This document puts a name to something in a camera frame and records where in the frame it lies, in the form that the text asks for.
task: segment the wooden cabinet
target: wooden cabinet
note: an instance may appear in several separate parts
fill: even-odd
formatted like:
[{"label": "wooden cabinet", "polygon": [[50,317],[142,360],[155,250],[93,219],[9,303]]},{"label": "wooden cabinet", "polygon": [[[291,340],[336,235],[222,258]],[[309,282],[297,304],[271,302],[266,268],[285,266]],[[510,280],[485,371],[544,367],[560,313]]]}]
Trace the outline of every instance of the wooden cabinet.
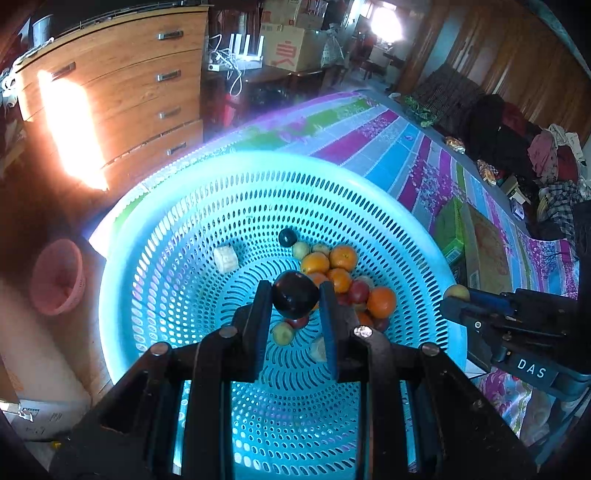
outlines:
[{"label": "wooden cabinet", "polygon": [[[427,65],[430,73],[445,62],[485,92],[517,105],[531,122],[577,132],[581,145],[589,137],[591,79],[554,32],[518,1],[434,0],[421,29],[436,40],[417,38],[401,76],[402,93],[425,77],[410,66]],[[449,45],[447,57],[442,45]]]},{"label": "wooden cabinet", "polygon": [[19,67],[35,167],[72,227],[202,142],[206,25],[206,7],[121,15],[60,37]]}]

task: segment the green box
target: green box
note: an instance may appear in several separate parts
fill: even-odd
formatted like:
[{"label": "green box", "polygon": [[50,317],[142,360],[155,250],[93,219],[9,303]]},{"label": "green box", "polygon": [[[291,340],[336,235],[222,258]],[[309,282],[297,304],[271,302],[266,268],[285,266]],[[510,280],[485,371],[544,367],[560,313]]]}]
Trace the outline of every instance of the green box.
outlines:
[{"label": "green box", "polygon": [[461,200],[454,197],[447,202],[437,215],[437,218],[435,218],[433,239],[443,253],[448,265],[454,263],[464,253],[461,208]]}]

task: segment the green apple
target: green apple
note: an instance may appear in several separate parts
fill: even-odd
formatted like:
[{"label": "green apple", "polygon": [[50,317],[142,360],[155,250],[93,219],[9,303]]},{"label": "green apple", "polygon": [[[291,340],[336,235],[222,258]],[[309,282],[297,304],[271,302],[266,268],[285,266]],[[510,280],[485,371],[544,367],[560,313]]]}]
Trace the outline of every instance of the green apple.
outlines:
[{"label": "green apple", "polygon": [[296,333],[287,322],[279,322],[273,327],[273,341],[279,346],[287,346],[294,339]]}]

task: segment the pile of clothes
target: pile of clothes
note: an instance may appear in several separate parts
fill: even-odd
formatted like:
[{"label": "pile of clothes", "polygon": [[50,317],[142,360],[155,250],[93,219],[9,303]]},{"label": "pile of clothes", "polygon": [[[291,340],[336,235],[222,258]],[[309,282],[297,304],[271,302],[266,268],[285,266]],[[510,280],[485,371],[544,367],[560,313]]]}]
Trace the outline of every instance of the pile of clothes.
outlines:
[{"label": "pile of clothes", "polygon": [[466,154],[489,164],[498,178],[515,175],[532,205],[543,200],[538,221],[550,223],[548,231],[574,246],[572,206],[587,200],[579,183],[586,163],[576,133],[558,125],[541,129],[499,95],[486,95],[472,108],[462,140]]}]

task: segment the colorful bed sheet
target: colorful bed sheet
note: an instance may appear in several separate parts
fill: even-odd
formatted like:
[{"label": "colorful bed sheet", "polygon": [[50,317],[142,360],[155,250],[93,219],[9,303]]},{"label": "colorful bed sheet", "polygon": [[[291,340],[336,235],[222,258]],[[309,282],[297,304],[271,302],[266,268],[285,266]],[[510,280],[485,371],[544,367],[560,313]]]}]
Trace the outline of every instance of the colorful bed sheet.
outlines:
[{"label": "colorful bed sheet", "polygon": [[118,224],[143,195],[195,162],[244,150],[309,155],[348,168],[398,199],[429,232],[443,205],[457,196],[501,231],[513,288],[577,295],[578,262],[566,240],[530,238],[506,197],[483,185],[469,158],[448,150],[436,131],[405,119],[397,103],[369,92],[320,97],[209,142],[133,188],[104,218],[91,244],[107,256]]}]

